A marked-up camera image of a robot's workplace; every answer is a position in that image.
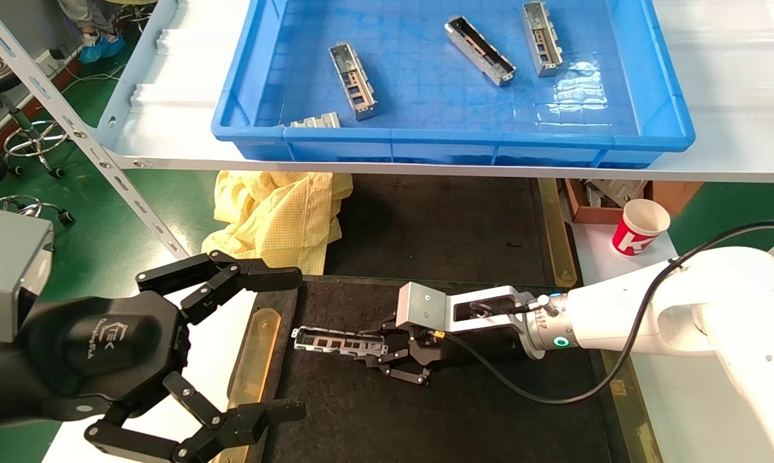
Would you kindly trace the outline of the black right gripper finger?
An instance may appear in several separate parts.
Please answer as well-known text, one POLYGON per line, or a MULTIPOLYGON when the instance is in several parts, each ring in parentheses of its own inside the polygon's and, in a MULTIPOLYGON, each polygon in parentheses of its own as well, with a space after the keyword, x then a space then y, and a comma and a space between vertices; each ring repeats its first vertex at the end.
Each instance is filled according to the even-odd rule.
POLYGON ((432 374, 430 367, 421 365, 409 352, 387 352, 380 356, 368 354, 356 356, 355 361, 360 361, 367 368, 380 371, 384 376, 410 382, 416 386, 428 386, 430 382, 428 379, 432 374))
POLYGON ((415 326, 413 325, 410 325, 408 327, 399 327, 396 325, 395 322, 377 322, 374 324, 372 328, 363 329, 358 333, 363 335, 378 335, 378 336, 383 336, 385 338, 389 336, 402 335, 404 337, 407 337, 408 340, 414 341, 417 337, 416 335, 417 331, 418 329, 415 328, 415 326))

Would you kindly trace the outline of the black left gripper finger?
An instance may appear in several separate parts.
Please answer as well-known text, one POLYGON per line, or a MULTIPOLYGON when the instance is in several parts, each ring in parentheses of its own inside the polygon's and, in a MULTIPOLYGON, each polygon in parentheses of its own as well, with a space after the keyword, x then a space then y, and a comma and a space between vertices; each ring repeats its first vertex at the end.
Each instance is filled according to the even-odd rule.
POLYGON ((161 296, 196 286, 180 303, 186 323, 198 325, 237 293, 279 292, 299 288, 297 267, 271 268, 261 259, 237 259, 222 250, 190 256, 136 276, 140 292, 161 296))
POLYGON ((110 408, 90 425, 84 438, 102 453, 140 462, 209 462, 220 452, 257 444, 269 427, 304 419, 306 406, 296 399, 240 404, 221 412, 178 372, 162 380, 164 389, 198 420, 191 437, 176 442, 123 428, 130 413, 110 408))

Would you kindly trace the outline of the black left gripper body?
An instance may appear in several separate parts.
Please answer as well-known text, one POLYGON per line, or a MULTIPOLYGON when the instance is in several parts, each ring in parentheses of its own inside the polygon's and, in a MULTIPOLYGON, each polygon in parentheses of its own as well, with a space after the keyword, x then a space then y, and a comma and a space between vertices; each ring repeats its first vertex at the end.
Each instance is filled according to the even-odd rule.
POLYGON ((62 422, 112 408, 141 416, 167 397, 163 379, 190 349, 180 311, 155 292, 36 305, 20 345, 46 388, 42 418, 62 422))

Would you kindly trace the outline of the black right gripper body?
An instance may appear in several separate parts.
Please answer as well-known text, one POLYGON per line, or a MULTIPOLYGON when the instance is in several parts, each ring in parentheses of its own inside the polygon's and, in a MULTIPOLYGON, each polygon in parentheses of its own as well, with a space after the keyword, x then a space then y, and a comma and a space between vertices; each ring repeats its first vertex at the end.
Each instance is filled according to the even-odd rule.
POLYGON ((510 317, 454 322, 442 314, 425 314, 412 328, 412 371, 439 371, 446 367, 477 364, 470 351, 448 338, 455 337, 490 363, 528 361, 531 356, 522 342, 519 326, 510 317))

